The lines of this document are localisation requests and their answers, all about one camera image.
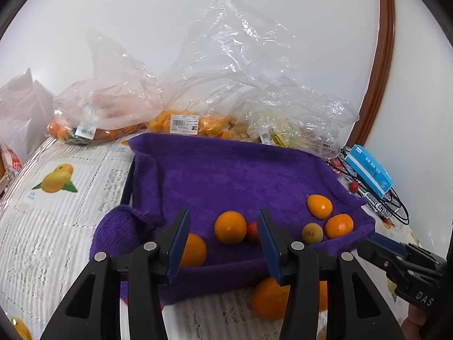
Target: purple cloth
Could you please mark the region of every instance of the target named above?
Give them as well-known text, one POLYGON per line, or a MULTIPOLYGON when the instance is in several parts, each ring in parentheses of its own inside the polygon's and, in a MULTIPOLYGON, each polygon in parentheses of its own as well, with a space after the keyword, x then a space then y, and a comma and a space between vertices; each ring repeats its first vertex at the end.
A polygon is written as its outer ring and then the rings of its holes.
POLYGON ((183 135, 143 134, 129 145, 135 153, 133 207, 120 205, 97 227, 90 257, 105 251, 129 253, 170 224, 182 207, 192 216, 191 232, 201 236, 208 255, 202 267, 178 272, 171 286, 159 289, 162 304, 256 285, 269 275, 260 245, 224 245, 214 236, 214 222, 229 210, 247 223, 267 208, 275 222, 300 240, 309 222, 324 226, 306 206, 307 196, 332 201, 333 214, 348 213, 354 231, 312 245, 328 255, 352 249, 374 231, 365 201, 346 191, 320 158, 287 148, 183 135))

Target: blue package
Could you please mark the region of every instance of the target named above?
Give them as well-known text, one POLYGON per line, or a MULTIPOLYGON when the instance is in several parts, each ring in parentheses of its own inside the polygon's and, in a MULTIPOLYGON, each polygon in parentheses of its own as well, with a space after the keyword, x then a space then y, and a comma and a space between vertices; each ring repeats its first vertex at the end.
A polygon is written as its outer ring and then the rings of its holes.
POLYGON ((393 179, 371 154, 361 145, 354 145, 345 161, 362 177, 365 183, 383 197, 393 185, 393 179))

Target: silver screw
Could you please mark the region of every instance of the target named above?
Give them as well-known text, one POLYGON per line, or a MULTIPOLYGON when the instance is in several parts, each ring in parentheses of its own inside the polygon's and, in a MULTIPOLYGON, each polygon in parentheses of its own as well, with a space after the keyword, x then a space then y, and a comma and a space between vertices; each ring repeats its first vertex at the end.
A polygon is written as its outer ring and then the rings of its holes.
POLYGON ((343 258, 345 261, 352 261, 354 259, 354 256, 352 254, 350 254, 349 252, 343 252, 341 254, 341 258, 343 258))
POLYGON ((105 252, 98 252, 94 255, 94 260, 95 261, 103 261, 107 258, 107 254, 105 252))
POLYGON ((157 248, 157 244, 154 242, 147 242, 143 245, 143 248, 148 252, 153 251, 157 248))
POLYGON ((301 251, 305 248, 305 245, 302 242, 292 242, 291 248, 293 248, 295 251, 301 251))

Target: white wall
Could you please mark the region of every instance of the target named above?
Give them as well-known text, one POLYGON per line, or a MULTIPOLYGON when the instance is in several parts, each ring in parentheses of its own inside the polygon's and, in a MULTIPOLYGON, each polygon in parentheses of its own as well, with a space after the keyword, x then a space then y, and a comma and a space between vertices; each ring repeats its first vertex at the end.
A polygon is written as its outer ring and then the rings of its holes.
MULTIPOLYGON (((27 67, 54 94, 91 77, 83 36, 92 26, 160 75, 176 58, 190 22, 212 1, 29 0, 0 41, 0 85, 27 67)), ((378 0, 244 1, 307 43, 311 80, 305 85, 360 107, 375 52, 378 0)))
POLYGON ((389 82, 366 148, 388 169, 423 247, 445 256, 453 219, 453 48, 421 0, 395 0, 389 82))

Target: white lace tablecloth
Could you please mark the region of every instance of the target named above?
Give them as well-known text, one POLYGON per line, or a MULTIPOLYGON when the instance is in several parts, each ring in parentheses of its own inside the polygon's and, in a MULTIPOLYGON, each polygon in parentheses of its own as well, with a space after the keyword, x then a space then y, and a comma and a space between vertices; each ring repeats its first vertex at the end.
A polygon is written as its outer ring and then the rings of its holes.
MULTIPOLYGON (((0 305, 8 317, 18 316, 38 339, 53 312, 88 262, 94 230, 119 204, 132 162, 130 148, 120 141, 79 147, 48 139, 24 166, 0 201, 0 305), (70 163, 77 192, 45 193, 36 187, 58 165, 70 163)), ((395 240, 413 242, 408 227, 376 230, 395 240)), ((387 289, 383 271, 359 259, 396 318, 407 303, 387 289)), ((282 321, 258 318, 249 303, 250 290, 195 298, 165 307, 171 340, 273 340, 282 321)), ((319 316, 325 326, 327 312, 319 316)), ((129 338, 127 306, 121 303, 121 333, 129 338)))

